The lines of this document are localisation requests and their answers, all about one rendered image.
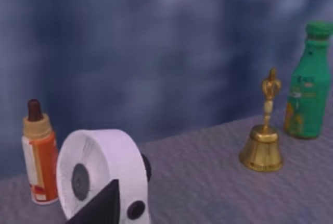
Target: gray circle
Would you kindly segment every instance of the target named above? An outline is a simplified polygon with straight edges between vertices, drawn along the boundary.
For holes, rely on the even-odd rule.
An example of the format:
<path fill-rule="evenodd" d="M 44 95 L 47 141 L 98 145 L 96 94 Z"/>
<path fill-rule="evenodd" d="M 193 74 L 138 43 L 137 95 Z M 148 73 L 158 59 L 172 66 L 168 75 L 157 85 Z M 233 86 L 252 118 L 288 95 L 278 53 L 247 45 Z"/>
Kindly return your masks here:
<path fill-rule="evenodd" d="M 83 164 L 76 164 L 72 174 L 72 189 L 79 201 L 84 201 L 89 193 L 89 173 Z"/>

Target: brass hand bell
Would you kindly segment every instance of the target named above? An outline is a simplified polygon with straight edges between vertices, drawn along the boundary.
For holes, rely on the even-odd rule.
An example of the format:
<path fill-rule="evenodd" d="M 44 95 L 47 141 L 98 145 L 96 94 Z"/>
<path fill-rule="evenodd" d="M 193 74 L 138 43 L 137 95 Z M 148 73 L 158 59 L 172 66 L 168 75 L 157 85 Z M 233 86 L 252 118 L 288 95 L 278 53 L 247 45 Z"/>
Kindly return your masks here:
<path fill-rule="evenodd" d="M 276 78 L 276 70 L 272 68 L 268 78 L 262 82 L 265 95 L 264 123 L 252 128 L 245 147 L 239 154 L 243 165 L 258 172 L 276 171 L 283 165 L 278 133 L 268 125 L 273 111 L 273 99 L 280 89 L 281 82 Z"/>

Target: white round device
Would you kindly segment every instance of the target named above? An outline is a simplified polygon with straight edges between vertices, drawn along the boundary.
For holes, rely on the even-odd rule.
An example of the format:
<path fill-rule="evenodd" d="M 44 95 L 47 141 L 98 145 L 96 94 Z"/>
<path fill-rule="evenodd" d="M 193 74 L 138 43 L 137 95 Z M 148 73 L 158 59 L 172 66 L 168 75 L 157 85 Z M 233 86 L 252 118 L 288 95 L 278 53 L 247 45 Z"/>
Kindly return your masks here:
<path fill-rule="evenodd" d="M 62 209 L 72 218 L 112 180 L 119 180 L 119 223 L 150 224 L 148 180 L 142 155 L 120 130 L 78 130 L 63 143 L 57 162 L 57 187 Z M 145 204 L 136 220 L 127 216 L 135 201 Z"/>

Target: bottle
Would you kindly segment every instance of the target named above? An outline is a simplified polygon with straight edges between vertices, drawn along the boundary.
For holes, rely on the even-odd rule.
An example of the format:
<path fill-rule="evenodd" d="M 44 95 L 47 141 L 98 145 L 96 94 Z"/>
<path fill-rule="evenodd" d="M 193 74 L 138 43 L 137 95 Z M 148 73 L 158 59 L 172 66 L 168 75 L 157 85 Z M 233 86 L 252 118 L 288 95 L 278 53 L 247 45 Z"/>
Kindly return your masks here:
<path fill-rule="evenodd" d="M 296 138 L 314 139 L 321 132 L 330 89 L 327 52 L 333 25 L 310 22 L 306 33 L 303 55 L 292 73 L 284 129 Z"/>
<path fill-rule="evenodd" d="M 39 101 L 30 100 L 28 112 L 23 119 L 22 146 L 31 197 L 36 204 L 48 205 L 58 200 L 56 135 Z"/>

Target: bottle cap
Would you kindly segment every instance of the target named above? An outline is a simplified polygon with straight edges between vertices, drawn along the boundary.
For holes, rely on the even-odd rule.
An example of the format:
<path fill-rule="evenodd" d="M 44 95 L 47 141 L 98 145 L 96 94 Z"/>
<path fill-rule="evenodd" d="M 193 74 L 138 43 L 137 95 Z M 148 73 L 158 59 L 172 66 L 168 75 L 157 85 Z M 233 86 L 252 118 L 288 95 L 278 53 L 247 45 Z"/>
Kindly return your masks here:
<path fill-rule="evenodd" d="M 23 134 L 30 140 L 46 138 L 52 132 L 52 127 L 47 114 L 41 111 L 38 100 L 28 101 L 28 115 L 23 119 Z"/>
<path fill-rule="evenodd" d="M 306 25 L 308 40 L 327 41 L 333 34 L 333 24 L 323 21 L 313 21 Z"/>

